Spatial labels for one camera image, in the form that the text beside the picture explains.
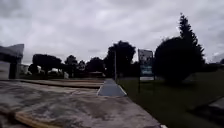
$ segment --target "tree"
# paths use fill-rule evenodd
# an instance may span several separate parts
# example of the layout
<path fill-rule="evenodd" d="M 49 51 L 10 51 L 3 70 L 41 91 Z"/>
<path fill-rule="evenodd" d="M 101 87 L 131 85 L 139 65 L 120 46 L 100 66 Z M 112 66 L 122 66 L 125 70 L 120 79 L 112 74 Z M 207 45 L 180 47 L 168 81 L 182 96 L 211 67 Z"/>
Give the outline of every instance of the tree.
<path fill-rule="evenodd" d="M 89 62 L 86 64 L 87 72 L 105 72 L 104 62 L 99 57 L 91 58 Z"/>
<path fill-rule="evenodd" d="M 73 55 L 70 55 L 66 58 L 66 60 L 65 60 L 65 64 L 66 64 L 65 71 L 68 72 L 69 77 L 74 76 L 74 73 L 75 73 L 76 68 L 77 68 L 77 63 L 78 63 L 78 61 L 76 60 L 76 57 L 74 57 Z"/>
<path fill-rule="evenodd" d="M 30 71 L 32 74 L 38 73 L 38 67 L 35 64 L 31 64 L 28 68 L 28 71 Z"/>
<path fill-rule="evenodd" d="M 220 64 L 224 64 L 224 59 L 222 59 L 222 60 L 220 61 Z"/>
<path fill-rule="evenodd" d="M 205 64 L 205 60 L 203 58 L 204 49 L 200 44 L 198 44 L 197 36 L 191 29 L 191 25 L 188 23 L 188 19 L 182 13 L 180 17 L 179 29 L 180 37 L 189 45 L 189 47 L 191 47 L 190 53 L 192 53 L 192 61 L 195 62 L 193 70 L 200 70 L 200 68 Z"/>
<path fill-rule="evenodd" d="M 179 28 L 180 36 L 163 40 L 153 60 L 153 73 L 169 82 L 181 82 L 205 63 L 203 49 L 182 14 Z"/>
<path fill-rule="evenodd" d="M 59 67 L 61 59 L 47 54 L 35 54 L 33 55 L 33 64 L 40 66 L 45 71 L 45 75 L 47 75 L 49 70 Z"/>
<path fill-rule="evenodd" d="M 80 71 L 84 71 L 84 70 L 85 70 L 85 67 L 86 67 L 86 63 L 85 63 L 85 61 L 83 61 L 83 60 L 79 61 L 77 68 L 78 68 Z"/>
<path fill-rule="evenodd" d="M 115 54 L 117 73 L 126 75 L 135 54 L 135 47 L 130 45 L 128 42 L 119 41 L 108 48 L 104 62 L 106 66 L 106 74 L 109 77 L 114 75 Z"/>

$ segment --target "sky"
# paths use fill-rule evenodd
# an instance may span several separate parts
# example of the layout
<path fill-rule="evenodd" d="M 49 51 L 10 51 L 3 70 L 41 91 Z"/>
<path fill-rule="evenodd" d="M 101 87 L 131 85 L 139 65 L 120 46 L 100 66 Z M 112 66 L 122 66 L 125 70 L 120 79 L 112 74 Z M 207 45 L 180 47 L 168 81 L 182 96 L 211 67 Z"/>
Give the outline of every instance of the sky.
<path fill-rule="evenodd" d="M 179 35 L 182 12 L 211 61 L 224 57 L 223 8 L 223 0 L 0 0 L 0 45 L 25 44 L 25 64 L 35 53 L 104 58 L 119 40 L 155 51 Z"/>

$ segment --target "pavement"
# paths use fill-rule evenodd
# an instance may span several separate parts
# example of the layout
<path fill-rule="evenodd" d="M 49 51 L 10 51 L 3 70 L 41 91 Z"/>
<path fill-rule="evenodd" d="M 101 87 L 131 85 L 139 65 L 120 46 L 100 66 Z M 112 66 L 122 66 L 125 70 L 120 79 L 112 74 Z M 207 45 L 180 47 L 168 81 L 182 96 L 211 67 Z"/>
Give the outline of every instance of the pavement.
<path fill-rule="evenodd" d="M 127 96 L 97 96 L 98 89 L 0 82 L 0 112 L 32 127 L 160 128 Z"/>
<path fill-rule="evenodd" d="M 98 89 L 103 84 L 103 81 L 99 82 L 84 82 L 84 81 L 62 81 L 62 80 L 19 80 L 25 83 L 59 86 L 59 87 L 73 87 L 73 88 L 93 88 Z"/>

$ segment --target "grass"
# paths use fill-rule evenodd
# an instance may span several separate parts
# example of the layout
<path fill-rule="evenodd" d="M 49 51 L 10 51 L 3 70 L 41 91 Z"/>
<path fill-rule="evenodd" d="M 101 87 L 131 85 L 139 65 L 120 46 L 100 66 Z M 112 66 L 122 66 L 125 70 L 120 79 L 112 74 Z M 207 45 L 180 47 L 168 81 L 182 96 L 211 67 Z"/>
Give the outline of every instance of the grass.
<path fill-rule="evenodd" d="M 155 81 L 141 83 L 138 79 L 119 79 L 128 96 L 169 128 L 220 128 L 217 124 L 188 112 L 198 105 L 224 96 L 224 71 L 198 73 L 194 82 L 179 87 Z"/>

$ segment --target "signboard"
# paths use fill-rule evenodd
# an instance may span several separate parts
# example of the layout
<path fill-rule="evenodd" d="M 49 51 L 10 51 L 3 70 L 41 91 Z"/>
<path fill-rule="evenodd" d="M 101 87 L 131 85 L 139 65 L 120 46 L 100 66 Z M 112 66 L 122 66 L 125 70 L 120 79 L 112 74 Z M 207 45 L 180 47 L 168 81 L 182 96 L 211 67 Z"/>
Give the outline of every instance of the signboard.
<path fill-rule="evenodd" d="M 153 80 L 152 59 L 153 52 L 149 50 L 138 49 L 138 58 L 140 64 L 140 80 Z"/>

